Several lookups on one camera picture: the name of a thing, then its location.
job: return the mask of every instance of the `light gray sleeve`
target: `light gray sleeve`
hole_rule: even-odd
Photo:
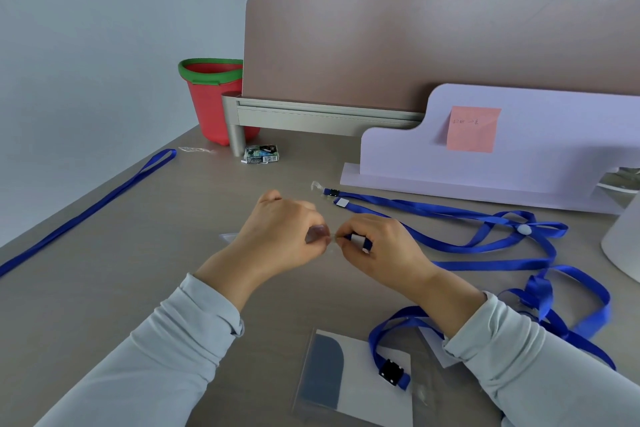
[[[181,427],[243,329],[231,302],[188,275],[36,427]]]
[[[515,427],[640,425],[640,387],[486,295],[445,350]]]

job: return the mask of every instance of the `gray desk surface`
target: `gray desk surface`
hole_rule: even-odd
[[[257,197],[277,188],[314,201],[332,229],[350,213],[310,192],[310,183],[338,187],[343,162],[358,162],[359,139],[263,130],[282,161],[244,165],[228,148],[216,155],[183,153],[66,236],[0,280],[0,424],[33,425],[69,388],[122,341],[209,255],[223,247],[219,234],[236,232]],[[170,146],[216,148],[197,128]],[[132,167],[0,249],[0,263],[25,250],[69,217],[97,201],[139,169]],[[376,191],[381,196],[399,193]],[[508,206],[428,196],[408,199],[494,213]],[[595,342],[622,374],[640,382],[640,284],[616,269],[600,250],[612,216],[535,209],[540,220],[563,221],[556,241],[559,263],[600,280],[613,295],[612,322]],[[415,216],[398,218],[429,235],[463,243],[474,227]],[[434,260],[453,259],[426,250]],[[533,257],[528,241],[493,254]],[[461,273],[499,292],[522,287],[528,273]],[[555,277],[557,310],[570,322],[596,302],[570,280]],[[314,328],[366,339],[369,330],[407,301],[353,269],[339,250],[272,279],[243,311],[246,334],[236,340],[189,425],[305,424],[292,415],[305,349]],[[430,407],[416,407],[441,426],[496,426],[499,413],[464,369],[441,371],[418,333],[398,332],[387,345],[412,354],[415,381],[426,385]]]

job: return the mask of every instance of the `person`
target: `person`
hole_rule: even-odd
[[[326,250],[328,233],[306,243],[311,227],[328,231],[313,204],[283,199],[276,190],[263,194],[235,241],[188,275],[36,426],[185,425],[242,335],[240,313],[252,292]],[[371,253],[344,238],[353,233],[371,240]],[[447,337],[445,349],[505,413],[503,425],[640,423],[640,387],[493,294],[437,268],[401,223],[358,214],[335,235],[348,262],[431,316]]]

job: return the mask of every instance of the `green bucket rim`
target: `green bucket rim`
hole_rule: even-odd
[[[194,85],[223,85],[242,79],[242,68],[223,71],[222,73],[196,73],[186,67],[197,63],[244,64],[242,59],[191,58],[178,63],[180,76]]]

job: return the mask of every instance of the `pink sticky note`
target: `pink sticky note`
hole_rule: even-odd
[[[448,150],[493,152],[501,108],[452,107]]]

